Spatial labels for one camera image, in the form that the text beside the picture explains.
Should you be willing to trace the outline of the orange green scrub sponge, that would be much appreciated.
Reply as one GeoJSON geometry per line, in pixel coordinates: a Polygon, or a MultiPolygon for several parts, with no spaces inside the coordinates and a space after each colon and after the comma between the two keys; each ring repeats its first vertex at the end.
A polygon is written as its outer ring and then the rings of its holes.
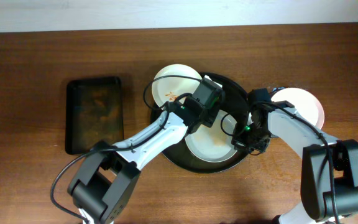
{"type": "Polygon", "coordinates": [[[211,121],[211,126],[210,126],[210,128],[215,127],[215,126],[219,126],[220,122],[221,122],[221,119],[220,119],[218,116],[215,117],[215,118],[211,121]]]}

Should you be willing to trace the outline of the black round tray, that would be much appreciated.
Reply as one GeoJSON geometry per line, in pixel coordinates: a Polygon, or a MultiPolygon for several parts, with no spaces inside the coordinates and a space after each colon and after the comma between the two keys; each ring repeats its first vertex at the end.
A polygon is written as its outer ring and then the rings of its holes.
{"type": "MultiPolygon", "coordinates": [[[[216,73],[201,72],[200,75],[209,76],[213,81],[220,83],[226,94],[224,104],[220,107],[226,113],[230,112],[236,119],[240,117],[236,111],[243,113],[248,112],[247,92],[243,87],[228,77],[218,75],[216,73]]],[[[223,162],[206,162],[197,158],[185,143],[181,140],[179,143],[168,147],[162,154],[172,163],[182,169],[199,174],[212,174],[223,172],[235,167],[242,162],[249,153],[247,151],[235,151],[235,154],[228,160],[223,162]]]]}

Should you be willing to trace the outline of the cream plate top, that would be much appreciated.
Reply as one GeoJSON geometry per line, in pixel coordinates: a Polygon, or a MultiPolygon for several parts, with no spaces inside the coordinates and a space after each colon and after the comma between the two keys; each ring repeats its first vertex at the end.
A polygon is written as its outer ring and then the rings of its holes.
{"type": "Polygon", "coordinates": [[[201,75],[193,68],[173,64],[162,68],[154,79],[167,75],[178,75],[178,77],[168,77],[159,79],[152,84],[152,96],[158,106],[162,106],[166,101],[174,101],[183,93],[194,93],[199,85],[201,75]]]}

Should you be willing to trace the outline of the pink plate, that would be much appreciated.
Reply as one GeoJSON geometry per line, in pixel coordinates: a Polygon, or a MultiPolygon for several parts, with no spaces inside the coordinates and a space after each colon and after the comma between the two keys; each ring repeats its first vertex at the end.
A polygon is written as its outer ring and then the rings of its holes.
{"type": "Polygon", "coordinates": [[[325,119],[323,106],[310,92],[301,88],[283,88],[272,94],[272,101],[290,102],[304,119],[319,129],[323,127],[325,119]]]}

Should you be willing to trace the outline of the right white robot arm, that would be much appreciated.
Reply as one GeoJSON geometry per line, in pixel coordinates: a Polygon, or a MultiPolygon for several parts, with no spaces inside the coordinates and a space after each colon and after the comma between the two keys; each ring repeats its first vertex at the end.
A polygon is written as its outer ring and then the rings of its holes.
{"type": "Polygon", "coordinates": [[[267,89],[248,94],[248,118],[236,124],[232,144],[259,155],[272,138],[302,160],[301,201],[273,223],[339,223],[358,213],[358,142],[340,140],[304,119],[288,101],[272,102],[267,89]]]}

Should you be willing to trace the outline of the grey plate bottom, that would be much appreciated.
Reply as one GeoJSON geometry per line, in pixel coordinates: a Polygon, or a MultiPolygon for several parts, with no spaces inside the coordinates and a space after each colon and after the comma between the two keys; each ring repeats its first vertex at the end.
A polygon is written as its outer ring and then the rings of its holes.
{"type": "MultiPolygon", "coordinates": [[[[218,117],[222,120],[227,113],[219,110],[218,117]]],[[[187,135],[186,145],[191,153],[198,159],[206,162],[223,162],[235,155],[237,152],[231,144],[232,137],[225,134],[219,126],[212,128],[201,125],[198,130],[187,135]]]]}

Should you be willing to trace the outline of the black rectangular tray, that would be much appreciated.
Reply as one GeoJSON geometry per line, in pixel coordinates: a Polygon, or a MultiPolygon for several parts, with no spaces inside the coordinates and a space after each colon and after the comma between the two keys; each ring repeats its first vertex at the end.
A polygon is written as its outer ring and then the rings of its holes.
{"type": "Polygon", "coordinates": [[[100,140],[124,139],[122,90],[119,77],[68,82],[66,88],[65,152],[88,152],[100,140]]]}

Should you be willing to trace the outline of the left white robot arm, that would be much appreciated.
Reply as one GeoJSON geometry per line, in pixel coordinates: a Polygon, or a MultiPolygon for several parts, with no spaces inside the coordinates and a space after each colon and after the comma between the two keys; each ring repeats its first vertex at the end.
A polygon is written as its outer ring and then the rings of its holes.
{"type": "Polygon", "coordinates": [[[67,192],[83,223],[113,223],[127,205],[141,170],[166,148],[211,127],[220,104],[187,96],[184,103],[166,102],[161,115],[133,137],[113,145],[98,142],[80,156],[83,163],[67,192]]]}

